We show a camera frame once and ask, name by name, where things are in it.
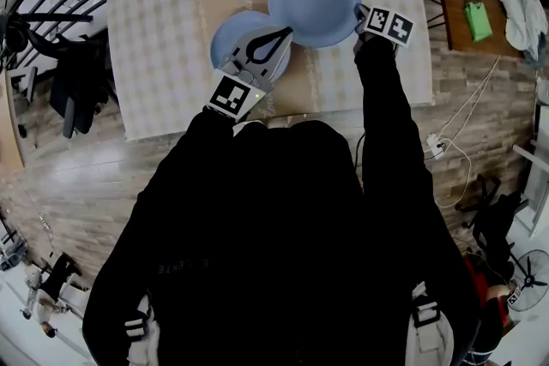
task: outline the person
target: person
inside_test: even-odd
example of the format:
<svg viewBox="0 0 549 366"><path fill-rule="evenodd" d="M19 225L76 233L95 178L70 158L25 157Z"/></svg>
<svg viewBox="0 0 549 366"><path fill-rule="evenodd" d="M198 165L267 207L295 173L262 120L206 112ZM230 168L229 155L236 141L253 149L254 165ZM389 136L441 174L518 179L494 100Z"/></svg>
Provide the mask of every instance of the person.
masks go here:
<svg viewBox="0 0 549 366"><path fill-rule="evenodd" d="M41 273L35 272L29 280L29 294L27 306L22 311L23 317L29 320L31 310L34 318L42 327L45 335L54 338L56 330L50 324L51 313L61 313L63 308L57 305L59 293L63 284L72 274L81 274L75 261L66 253L62 253L51 270L51 274L44 282L41 282Z"/></svg>
<svg viewBox="0 0 549 366"><path fill-rule="evenodd" d="M474 282L433 199L393 46L366 33L360 43L364 189L327 124L248 123L233 136L205 108L94 282L83 335L99 366L128 363L124 323L145 294L160 365L404 365L424 281L461 362L479 321Z"/></svg>

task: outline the checkered tablecloth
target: checkered tablecloth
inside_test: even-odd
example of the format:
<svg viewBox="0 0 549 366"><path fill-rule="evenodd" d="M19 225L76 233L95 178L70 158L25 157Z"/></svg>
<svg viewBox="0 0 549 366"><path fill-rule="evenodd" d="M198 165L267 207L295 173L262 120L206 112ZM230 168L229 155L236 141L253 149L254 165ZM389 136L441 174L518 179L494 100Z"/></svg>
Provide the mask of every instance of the checkered tablecloth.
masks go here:
<svg viewBox="0 0 549 366"><path fill-rule="evenodd" d="M242 0L228 9L230 2L108 0L112 65L128 140L185 131L203 108L212 93L209 41L219 24L215 20L227 18L231 12L226 11L236 12L238 6L266 8L265 0ZM413 41L399 50L397 64L410 103L430 103L431 53L423 0L363 3L394 9L417 22ZM219 17L212 21L211 15ZM360 108L363 89L353 63L355 41L353 34L327 49L294 46L292 58L300 58L300 64L296 61L293 72L282 76L254 116ZM390 99L389 90L379 92Z"/></svg>

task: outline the white power adapter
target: white power adapter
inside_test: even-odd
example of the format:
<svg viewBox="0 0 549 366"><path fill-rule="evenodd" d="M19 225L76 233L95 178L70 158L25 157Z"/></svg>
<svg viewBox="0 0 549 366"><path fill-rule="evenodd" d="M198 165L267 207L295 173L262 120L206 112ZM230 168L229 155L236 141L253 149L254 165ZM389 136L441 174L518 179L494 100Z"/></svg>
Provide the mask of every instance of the white power adapter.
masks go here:
<svg viewBox="0 0 549 366"><path fill-rule="evenodd" d="M434 133L427 136L427 145L431 149L431 153L436 160L439 160L444 154L444 150L438 146L439 143L438 136Z"/></svg>

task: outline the green pouch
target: green pouch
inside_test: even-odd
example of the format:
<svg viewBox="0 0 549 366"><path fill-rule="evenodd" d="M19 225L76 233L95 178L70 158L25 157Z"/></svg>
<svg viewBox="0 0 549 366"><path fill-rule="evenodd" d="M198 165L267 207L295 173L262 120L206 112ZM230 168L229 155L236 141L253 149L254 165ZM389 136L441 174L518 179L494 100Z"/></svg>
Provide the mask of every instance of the green pouch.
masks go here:
<svg viewBox="0 0 549 366"><path fill-rule="evenodd" d="M488 14L482 2L469 2L465 5L465 16L473 34L473 41L481 41L492 35Z"/></svg>

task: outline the plate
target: plate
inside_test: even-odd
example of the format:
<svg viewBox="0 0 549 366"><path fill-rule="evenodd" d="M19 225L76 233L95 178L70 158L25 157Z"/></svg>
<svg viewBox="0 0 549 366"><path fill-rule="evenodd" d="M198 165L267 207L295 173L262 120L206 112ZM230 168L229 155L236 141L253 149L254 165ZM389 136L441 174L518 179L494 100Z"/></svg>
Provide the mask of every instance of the plate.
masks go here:
<svg viewBox="0 0 549 366"><path fill-rule="evenodd" d="M278 25L292 27L293 41L319 48L337 45L356 28L354 6L361 0L268 0Z"/></svg>
<svg viewBox="0 0 549 366"><path fill-rule="evenodd" d="M215 36L212 39L210 46L210 57L214 69L219 68L223 57L232 52L232 49L237 44L240 37L249 31L255 31L260 27L268 27L273 25L271 17L258 11L242 11L229 17L224 21L218 30L215 32ZM266 57L269 50L275 42L265 45L263 48L256 50L256 58ZM286 54L282 58L274 75L270 78L271 82L277 80L288 67L290 63L290 50L288 48Z"/></svg>

